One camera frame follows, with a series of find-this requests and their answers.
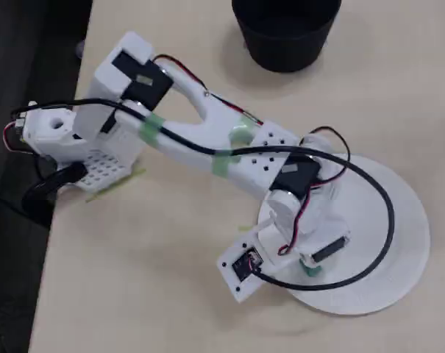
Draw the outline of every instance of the small circuit board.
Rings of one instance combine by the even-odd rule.
[[[252,269],[260,267],[263,259],[255,248],[246,250],[233,264],[232,268],[240,282],[247,278]]]

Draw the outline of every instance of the circular base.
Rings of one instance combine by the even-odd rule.
[[[328,313],[361,315],[399,301],[419,281],[430,254],[430,228],[424,208],[412,188],[391,169],[365,157],[352,162],[371,174],[388,192],[394,204],[396,227],[391,248],[380,265],[362,280],[346,287],[304,292],[290,290],[301,302]],[[322,264],[317,277],[309,277],[299,263],[276,275],[285,282],[320,285],[337,282],[361,272],[379,254],[387,231],[387,213],[380,195],[360,176],[347,171],[333,201],[334,212],[345,218],[350,242]],[[258,221],[269,217],[263,202]],[[267,229],[259,233],[263,243]]]

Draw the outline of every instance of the white robotic arm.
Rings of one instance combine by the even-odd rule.
[[[88,173],[75,184],[87,192],[128,175],[147,144],[190,167],[227,178],[256,199],[266,199],[272,209],[270,218],[238,239],[217,261],[240,302],[263,284],[252,275],[252,266],[268,275],[299,259],[306,268],[318,268],[347,244],[348,226],[330,209],[338,183],[315,186],[316,180],[339,172],[336,164],[288,152],[205,154],[161,131],[211,151],[229,151],[243,144],[301,145],[330,153],[327,140],[315,134],[301,139],[274,122],[262,123],[234,110],[193,77],[163,60],[157,64],[153,57],[149,43],[128,33],[99,66],[87,94],[93,99],[122,101],[145,120],[99,104],[84,105],[76,113],[63,107],[32,110],[18,120],[24,125],[23,139],[38,154],[56,160],[59,168],[83,162]],[[202,119],[200,124],[166,121],[152,112],[170,88],[188,98]],[[274,237],[289,244],[286,252],[275,249],[270,239],[258,237],[266,227],[274,227]]]

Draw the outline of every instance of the hole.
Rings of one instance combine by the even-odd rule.
[[[53,118],[51,120],[51,128],[54,130],[60,129],[63,126],[63,120],[61,118]]]

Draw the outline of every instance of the table surface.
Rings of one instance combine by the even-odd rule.
[[[297,74],[251,60],[229,0],[96,0],[78,96],[129,30],[261,118],[300,135],[331,124],[395,170],[429,216],[430,261],[374,315],[326,315],[268,285],[237,304],[215,261],[259,205],[147,148],[146,173],[119,189],[61,195],[30,351],[445,352],[445,0],[344,0],[322,56]],[[157,111],[197,121],[176,94]]]

